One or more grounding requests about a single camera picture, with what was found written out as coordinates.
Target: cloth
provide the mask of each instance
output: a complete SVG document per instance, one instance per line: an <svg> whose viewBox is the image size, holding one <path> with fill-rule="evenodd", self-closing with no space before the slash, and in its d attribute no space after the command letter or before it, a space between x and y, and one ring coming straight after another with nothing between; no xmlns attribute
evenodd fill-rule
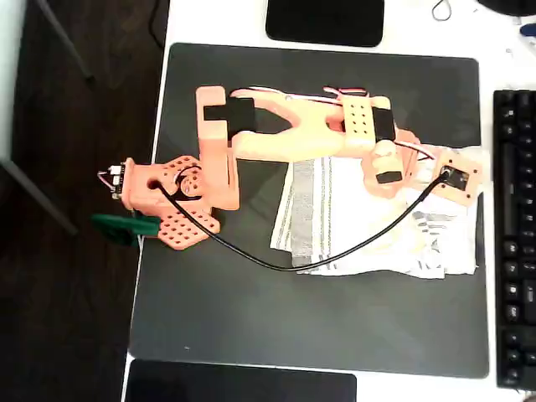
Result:
<svg viewBox="0 0 536 402"><path fill-rule="evenodd" d="M455 151L484 160L480 147ZM432 180L435 161L418 163L414 180L425 187ZM419 194L412 188L403 188L393 199L369 194L359 159L323 157L290 163L271 247L291 252L294 266L324 260L378 233ZM473 274L476 224L477 202L468 208L431 194L372 244L305 273L344 276L395 271L429 279Z"/></svg>

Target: chair leg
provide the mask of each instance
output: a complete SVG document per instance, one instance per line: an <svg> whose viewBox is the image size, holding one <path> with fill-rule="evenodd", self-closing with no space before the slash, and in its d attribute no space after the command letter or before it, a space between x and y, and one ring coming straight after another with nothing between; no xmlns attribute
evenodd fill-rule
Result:
<svg viewBox="0 0 536 402"><path fill-rule="evenodd" d="M78 230L70 220L13 161L3 162L2 165L6 171L39 203L39 205L41 205L50 216L56 219L56 221L67 230L70 235L76 235L78 233Z"/></svg>
<svg viewBox="0 0 536 402"><path fill-rule="evenodd" d="M59 40L64 44L67 51L71 54L73 59L75 59L76 64L78 65L80 71L82 72L82 75L84 78L89 79L93 77L93 74L90 72L90 69L87 67L87 64L82 59L78 51L76 50L75 44L69 39L69 36L65 32L64 28L61 26L61 23L59 23L58 19L54 15L54 12L50 8L49 4L47 3L47 0L35 0L39 7L41 8L41 11L43 12L44 16L49 20L50 25L52 25L52 28L56 31L56 33L59 36Z"/></svg>

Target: green clip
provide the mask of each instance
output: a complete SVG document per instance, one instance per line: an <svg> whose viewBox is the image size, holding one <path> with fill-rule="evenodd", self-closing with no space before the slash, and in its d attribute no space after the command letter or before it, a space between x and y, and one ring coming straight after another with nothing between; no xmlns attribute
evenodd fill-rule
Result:
<svg viewBox="0 0 536 402"><path fill-rule="evenodd" d="M93 214L93 225L108 239L120 245L135 245L137 236L156 237L160 230L160 218L136 213L127 218L117 215Z"/></svg>

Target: white desk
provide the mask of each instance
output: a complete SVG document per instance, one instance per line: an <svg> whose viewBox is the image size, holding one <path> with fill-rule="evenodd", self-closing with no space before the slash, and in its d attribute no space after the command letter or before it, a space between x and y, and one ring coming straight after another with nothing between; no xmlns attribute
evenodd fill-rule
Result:
<svg viewBox="0 0 536 402"><path fill-rule="evenodd" d="M491 154L492 93L502 88L536 89L536 56L518 37L516 19L485 9L473 0L451 0L452 17L436 22L436 0L385 0L384 38L377 48L347 48L320 44L277 42L265 34L267 0L172 0L164 60L177 42L272 48L323 49L382 54L425 54L470 57L480 64L482 145ZM536 18L522 18L523 23ZM153 146L154 161L167 64L164 61ZM485 189L487 304L490 372L480 380L448 379L406 374L355 372L359 401L520 401L516 391L496 387L495 284L492 184ZM127 358L125 379L131 362Z"/></svg>

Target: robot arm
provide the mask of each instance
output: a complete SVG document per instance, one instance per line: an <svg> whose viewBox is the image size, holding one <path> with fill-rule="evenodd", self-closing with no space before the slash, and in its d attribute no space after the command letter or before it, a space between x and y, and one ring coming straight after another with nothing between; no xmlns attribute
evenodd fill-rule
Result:
<svg viewBox="0 0 536 402"><path fill-rule="evenodd" d="M329 91L337 98L255 87L226 97L221 86L200 87L196 91L199 159L182 156L141 166L128 158L108 169L112 197L127 209L159 217L157 237L175 250L208 236L177 212L155 183L160 182L205 229L218 233L219 222L211 216L212 208L236 210L240 206L237 158L273 162L325 156L360 158L365 188L373 195L393 198L410 185L418 157L424 154L436 160L433 178L449 173L432 193L463 205L474 202L482 178L477 163L454 152L437 154L422 146L411 131L394 124L388 98L369 97L361 90ZM262 134L255 132L251 122L236 121L237 115L253 114L255 108L288 120L291 128Z"/></svg>

